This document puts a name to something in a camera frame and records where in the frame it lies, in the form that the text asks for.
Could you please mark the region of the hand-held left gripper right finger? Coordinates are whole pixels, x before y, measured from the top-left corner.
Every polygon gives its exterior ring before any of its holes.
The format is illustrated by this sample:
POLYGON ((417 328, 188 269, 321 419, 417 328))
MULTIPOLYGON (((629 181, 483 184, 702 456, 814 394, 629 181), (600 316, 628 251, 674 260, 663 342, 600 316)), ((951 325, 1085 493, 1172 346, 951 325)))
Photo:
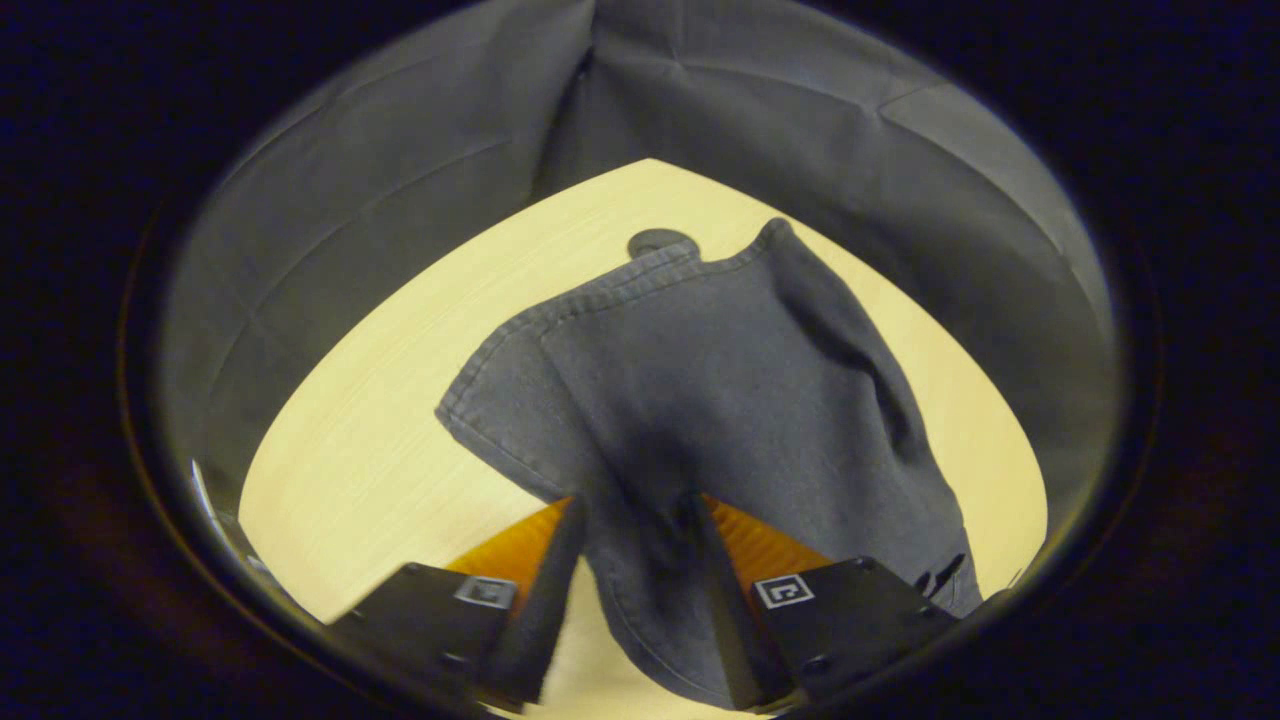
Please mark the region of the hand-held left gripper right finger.
POLYGON ((731 703, 826 702, 924 650, 957 619, 879 561, 835 561, 709 495, 695 544, 731 703))

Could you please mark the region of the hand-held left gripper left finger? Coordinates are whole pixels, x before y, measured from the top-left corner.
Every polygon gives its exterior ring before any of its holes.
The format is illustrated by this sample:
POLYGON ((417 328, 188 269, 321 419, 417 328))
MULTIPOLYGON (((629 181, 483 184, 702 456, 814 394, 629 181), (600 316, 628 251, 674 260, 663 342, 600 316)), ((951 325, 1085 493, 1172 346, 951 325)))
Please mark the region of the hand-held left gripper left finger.
POLYGON ((521 712, 538 703, 586 530, 568 497, 444 568, 407 562, 329 625, 399 682, 521 712))

